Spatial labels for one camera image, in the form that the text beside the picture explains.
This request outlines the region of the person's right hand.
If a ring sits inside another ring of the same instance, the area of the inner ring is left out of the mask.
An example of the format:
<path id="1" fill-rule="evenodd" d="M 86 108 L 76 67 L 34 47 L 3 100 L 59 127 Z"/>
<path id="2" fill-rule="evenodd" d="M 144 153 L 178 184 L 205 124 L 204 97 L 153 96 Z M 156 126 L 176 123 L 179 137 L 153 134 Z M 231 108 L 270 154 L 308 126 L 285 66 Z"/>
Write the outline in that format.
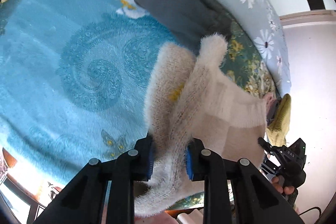
<path id="1" fill-rule="evenodd" d="M 284 197 L 290 196 L 295 192 L 295 187 L 285 186 L 283 176 L 274 176 L 272 177 L 270 182 L 274 186 L 274 188 Z"/>

